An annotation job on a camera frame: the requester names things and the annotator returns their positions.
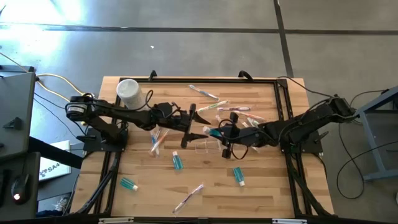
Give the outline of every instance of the paper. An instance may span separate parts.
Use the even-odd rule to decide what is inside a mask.
[[[56,142],[50,145],[70,152],[69,140]],[[43,157],[40,158],[39,181],[52,179],[54,177],[60,177],[62,175],[67,175],[70,174],[70,172],[71,172],[70,166],[66,166],[59,162],[55,162]]]

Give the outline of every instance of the white container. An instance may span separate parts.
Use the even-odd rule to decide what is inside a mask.
[[[121,81],[116,87],[116,93],[130,110],[140,108],[145,104],[145,95],[142,93],[138,82],[133,79]],[[147,106],[140,110],[149,110]]]

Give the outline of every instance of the black metal frame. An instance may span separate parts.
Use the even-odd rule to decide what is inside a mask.
[[[250,84],[272,84],[274,87],[275,91],[275,99],[277,102],[277,111],[278,111],[278,116],[280,120],[284,120],[284,111],[282,109],[282,102],[281,102],[281,97],[280,97],[280,87],[282,87],[283,92],[284,92],[284,98],[285,98],[285,103],[286,103],[286,109],[287,109],[287,114],[289,119],[293,118],[293,110],[292,110],[292,105],[290,102],[290,96],[289,96],[289,89],[287,86],[287,81],[286,80],[277,80],[277,79],[258,79],[255,80],[253,79],[247,72],[245,71],[240,71],[238,77],[246,77],[245,79],[238,79],[238,78],[155,78],[157,77],[157,74],[155,71],[152,71],[151,75],[149,78],[134,78],[134,80],[138,83],[250,83]],[[129,79],[129,78],[120,78],[119,82]],[[119,96],[116,97],[116,102],[115,105],[120,105],[121,99]],[[283,146],[282,152],[285,152],[285,159],[286,163],[288,163],[288,160],[291,162],[291,155],[289,153],[289,149],[286,148],[287,146]],[[117,152],[116,156],[121,156],[121,152]],[[304,173],[304,168],[303,168],[303,162],[301,158],[301,152],[296,153],[296,162],[297,162],[297,168],[298,168],[298,173],[303,179],[305,183],[305,173]],[[108,170],[109,166],[109,160],[110,160],[110,152],[105,152],[105,157],[104,157],[104,162],[103,162],[103,168],[101,171],[101,176],[99,182],[101,182],[106,175],[106,171]],[[118,170],[119,164],[117,164],[116,168],[116,174]],[[302,212],[299,207],[299,199],[297,197],[297,191],[295,187],[295,180],[292,176],[292,174],[287,171],[288,173],[288,178],[289,178],[289,185],[290,185],[290,193],[292,195],[292,203],[293,203],[293,208],[294,208],[294,214],[295,217],[298,215],[302,215]],[[107,205],[105,208],[104,213],[108,213],[109,215],[111,214],[112,210],[112,205],[113,205],[113,197],[114,197],[114,190],[115,190],[115,185],[116,185],[116,178],[117,175],[114,175],[111,181],[111,186],[109,188],[109,193],[108,193],[108,201]],[[96,203],[95,203],[95,208],[94,208],[94,214],[99,214],[100,213],[100,207],[101,207],[101,201],[102,201],[102,193],[98,197]],[[311,215],[312,214],[312,209],[311,205],[308,202],[308,199],[304,195],[304,204],[305,204],[305,214]]]
[[[39,152],[42,157],[80,169],[83,158],[61,150],[36,138],[29,137],[28,152]]]

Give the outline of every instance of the toothbrush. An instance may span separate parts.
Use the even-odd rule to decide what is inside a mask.
[[[226,103],[228,103],[228,100],[224,100],[224,101],[221,101],[221,102],[219,102],[219,103],[215,103],[215,104],[213,104],[213,105],[206,106],[206,107],[204,107],[204,108],[200,108],[200,109],[197,110],[197,112],[199,113],[199,112],[204,111],[204,110],[216,108],[217,106],[224,105],[224,104],[226,104]]]
[[[251,124],[251,126],[253,126],[253,127],[258,127],[259,126],[259,123],[258,123],[258,121],[256,121],[255,119],[252,119],[252,118],[248,118],[248,122]]]
[[[196,90],[196,91],[198,91],[199,93],[204,94],[204,95],[206,95],[206,96],[212,97],[212,98],[215,99],[216,101],[219,101],[219,100],[220,100],[217,96],[212,95],[212,94],[210,94],[210,93],[208,93],[208,92],[205,92],[205,91],[203,91],[203,90],[201,90],[201,89],[195,87],[194,85],[189,85],[189,88],[191,88],[192,90]]]
[[[162,137],[160,137],[160,139],[152,146],[152,149],[150,149],[150,153],[153,153],[156,148],[162,143],[162,141],[164,140],[164,138],[166,137],[168,131],[170,131],[169,129],[162,135]]]
[[[217,108],[218,111],[249,111],[250,107],[247,106],[238,106],[238,107],[230,107],[230,108]]]
[[[243,112],[240,112],[240,111],[235,111],[235,112],[238,113],[238,114],[243,114],[243,115],[245,115],[245,116],[248,116],[249,118],[261,119],[261,120],[263,120],[263,121],[266,120],[265,118],[262,118],[262,117],[260,117],[260,116],[256,116],[256,115],[253,115],[253,114],[243,113]]]
[[[176,214],[185,204],[186,202],[196,193],[199,192],[204,187],[203,184],[199,185],[195,190],[193,190],[175,209],[172,211],[173,214]]]

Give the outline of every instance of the cable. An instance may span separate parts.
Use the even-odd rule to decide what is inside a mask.
[[[16,65],[18,65],[23,71],[25,72],[29,72],[28,70],[26,70],[24,67],[22,67],[22,65],[18,64],[16,61],[14,61],[13,59],[9,58],[7,55],[3,54],[0,52],[1,55],[5,56],[8,60],[14,62]]]
[[[52,76],[52,77],[57,77],[57,78],[60,78],[60,79],[62,79],[62,80],[64,80],[65,82],[67,82],[70,86],[72,86],[72,88],[73,89],[75,89],[76,90],[76,92],[78,92],[80,95],[84,95],[85,93],[83,93],[83,92],[81,92],[74,84],[72,84],[69,80],[67,80],[65,77],[62,77],[62,76],[60,76],[60,75],[56,75],[56,74],[51,74],[51,73],[42,73],[42,74],[38,74],[38,75],[36,75],[37,77],[40,77],[40,76]]]
[[[75,125],[77,125],[80,129],[80,131],[83,133],[83,135],[86,135],[86,133],[83,131],[83,129],[80,127],[80,125],[78,123],[76,123],[75,121],[72,121],[73,123],[75,123]]]
[[[353,97],[353,99],[352,99],[351,102],[349,103],[349,107],[351,107],[351,105],[353,104],[355,98],[357,98],[357,97],[359,97],[359,96],[361,96],[361,95],[363,95],[363,94],[366,94],[366,93],[379,93],[379,92],[382,92],[382,91],[385,91],[385,90],[373,90],[373,91],[365,91],[365,92],[359,93],[359,94],[357,94],[356,96]],[[362,124],[362,122],[357,121],[357,120],[355,120],[355,119],[353,120],[353,122],[354,122],[355,124]]]
[[[52,91],[52,90],[49,90],[47,87],[44,86],[44,84],[43,84],[42,82],[37,81],[37,83],[38,83],[45,91],[47,91],[47,92],[49,92],[49,93],[52,93],[52,94],[54,94],[54,95],[56,95],[56,96],[59,96],[59,97],[61,97],[62,99],[64,99],[64,100],[66,100],[67,102],[69,102],[69,100],[68,100],[66,97],[62,96],[61,94],[56,93],[56,92],[54,92],[54,91]]]
[[[331,100],[331,98],[323,99],[323,100],[321,100],[321,101],[319,101],[319,102],[313,104],[313,105],[312,105],[311,107],[309,107],[309,109],[306,110],[306,111],[304,112],[304,114],[300,117],[300,121],[302,121],[302,120],[304,119],[304,117],[305,117],[314,107],[316,107],[316,106],[318,106],[319,104],[324,103],[324,102],[326,102],[326,101],[328,101],[328,100]]]
[[[76,137],[72,131],[70,130],[70,128],[57,116],[55,115],[52,111],[50,111],[47,107],[45,107],[42,103],[40,103],[39,101],[37,101],[35,98],[33,98],[33,100],[36,101],[36,103],[42,105],[47,111],[49,111],[52,115],[54,115],[65,127],[67,127],[67,129],[69,130],[70,134],[72,134],[74,137]]]
[[[326,176],[326,180],[328,179],[328,172],[326,171],[326,165],[325,162],[323,161],[323,159],[317,154],[317,153],[313,153],[313,155],[319,159],[319,161],[322,163],[323,165],[323,169],[325,170],[325,176]]]
[[[328,94],[326,94],[326,93],[320,93],[320,92],[317,92],[317,91],[310,90],[310,89],[306,88],[305,86],[303,86],[303,85],[299,84],[298,82],[296,82],[293,78],[290,78],[290,77],[287,77],[287,76],[281,76],[281,77],[277,77],[277,78],[288,78],[289,80],[291,80],[291,81],[293,81],[294,83],[298,84],[298,85],[301,86],[304,90],[307,90],[307,91],[309,91],[310,93],[315,93],[315,94],[318,94],[318,95],[322,95],[322,96],[327,96],[327,97],[333,98],[333,96],[328,95]]]
[[[121,129],[119,133],[121,133],[121,132],[124,131],[124,130],[127,130],[128,128],[129,128],[129,123],[126,122],[126,127],[124,127],[123,129]]]
[[[75,196],[76,184],[77,184],[77,179],[79,178],[79,175],[80,174],[78,174],[76,176],[75,183],[73,183],[72,193],[70,194],[67,206],[65,207],[65,209],[64,209],[64,211],[62,213],[62,216],[64,216],[66,214],[67,210],[69,209],[69,206],[71,205],[70,201],[72,201],[73,200],[73,196]]]
[[[3,55],[4,57],[6,57],[8,60],[14,62],[16,65],[18,65],[23,71],[25,72],[29,72],[28,70],[26,70],[24,67],[22,67],[20,64],[18,64],[16,61],[14,61],[13,59],[9,58],[7,55],[3,54],[0,52],[1,55]],[[51,73],[43,73],[43,74],[38,74],[36,75],[37,77],[39,76],[53,76],[53,77],[57,77],[57,78],[61,78],[62,80],[65,80],[70,86],[72,86],[73,89],[75,89],[79,94],[83,95],[84,93],[82,93],[80,90],[78,90],[78,88],[76,88],[76,86],[74,84],[72,84],[69,80],[67,80],[66,78],[60,76],[60,75],[56,75],[56,74],[51,74]],[[68,98],[62,96],[61,94],[54,92],[52,90],[49,90],[47,87],[44,86],[44,84],[40,81],[37,81],[37,83],[46,91],[48,91],[49,93],[52,93],[54,95],[57,95],[61,98],[63,98],[64,100],[66,100],[67,102],[69,102]]]
[[[229,121],[229,122],[233,123],[230,119],[222,119],[222,120],[218,123],[218,129],[221,129],[221,124],[222,124],[222,122],[224,122],[224,121]],[[250,134],[246,134],[246,135],[244,135],[244,136],[238,136],[238,137],[235,137],[235,138],[226,137],[222,132],[220,132],[220,135],[221,135],[221,137],[223,137],[223,138],[225,138],[225,139],[227,139],[227,140],[229,140],[229,141],[234,141],[234,140],[238,140],[238,139],[241,139],[241,138],[245,138],[245,137],[248,137],[248,136],[252,136],[253,134],[258,134],[258,133],[262,133],[262,134],[266,135],[269,139],[273,140],[267,133],[265,133],[264,131],[260,131],[259,129],[257,130],[257,132],[253,132],[253,133],[250,133]]]
[[[57,108],[61,108],[61,109],[63,109],[63,107],[62,107],[62,106],[58,106],[58,105],[56,105],[55,103],[53,103],[53,102],[51,102],[50,100],[48,100],[48,99],[44,98],[43,96],[40,96],[40,95],[39,95],[39,94],[37,94],[37,93],[34,93],[34,94],[35,94],[36,96],[40,97],[41,99],[43,99],[43,100],[45,100],[45,101],[47,101],[47,102],[51,103],[52,105],[56,106]]]
[[[339,193],[341,194],[341,196],[343,196],[344,198],[347,198],[347,199],[356,199],[356,198],[359,198],[360,196],[362,196],[362,194],[363,194],[363,192],[364,192],[364,190],[365,190],[365,180],[363,179],[363,175],[362,175],[361,170],[359,169],[357,163],[353,160],[353,157],[351,156],[351,154],[348,152],[347,147],[346,147],[346,145],[345,145],[345,143],[344,143],[344,141],[343,141],[343,137],[341,136],[341,124],[340,124],[340,123],[338,124],[338,135],[339,135],[341,144],[342,144],[343,147],[344,147],[344,150],[347,152],[347,155],[349,156],[349,158],[353,161],[353,163],[354,163],[354,165],[355,165],[355,168],[356,168],[356,170],[358,171],[359,176],[361,177],[362,190],[361,190],[360,193],[359,193],[357,196],[355,196],[355,197],[347,197],[346,195],[344,195],[344,194],[340,191],[340,188],[339,188],[338,185],[337,185],[337,190],[339,191]]]
[[[285,129],[288,128],[289,126],[291,126],[292,124],[297,123],[297,122],[298,122],[298,121],[294,121],[294,122],[292,122],[292,123],[286,125],[284,128],[282,128],[282,130],[281,130],[280,133],[279,133],[278,143],[280,143],[280,139],[281,139],[281,137],[282,137],[282,133],[285,131]]]
[[[88,131],[88,128],[90,127],[90,125],[86,125],[86,129],[85,129],[85,135],[87,135],[87,131]]]
[[[244,152],[243,156],[240,157],[240,158],[238,158],[238,157],[235,156],[235,153],[234,153],[234,144],[231,145],[231,152],[232,152],[232,155],[233,155],[233,156],[235,157],[235,159],[237,159],[237,160],[243,159],[243,158],[246,156],[246,154],[248,153],[248,151],[249,151],[249,146],[246,146],[246,151]]]
[[[21,170],[21,175],[24,174],[24,169],[25,169],[25,163],[26,163],[26,158],[27,158],[27,153],[24,156],[24,163],[22,164],[22,170]]]
[[[374,148],[372,148],[372,149],[370,149],[370,150],[364,151],[364,152],[358,154],[357,156],[352,157],[349,161],[347,161],[346,163],[344,163],[344,165],[343,165],[343,166],[340,168],[340,170],[338,171],[337,177],[336,177],[336,185],[337,185],[337,189],[338,189],[339,193],[340,193],[343,197],[348,198],[348,199],[355,199],[355,198],[358,198],[358,197],[352,197],[352,198],[350,198],[350,197],[347,197],[347,196],[345,196],[345,195],[343,195],[343,194],[341,193],[340,187],[339,187],[339,185],[338,185],[338,178],[339,178],[339,176],[340,176],[341,171],[343,170],[343,168],[344,168],[349,162],[351,162],[351,161],[354,162],[354,160],[355,160],[356,158],[358,158],[359,156],[362,156],[362,155],[365,154],[365,153],[371,152],[371,151],[373,151],[373,150],[375,150],[375,149],[379,149],[379,148],[381,148],[381,147],[388,146],[388,145],[391,145],[391,144],[394,144],[394,143],[398,143],[398,141],[393,141],[393,142],[385,143],[385,144],[382,144],[381,146],[374,147]]]

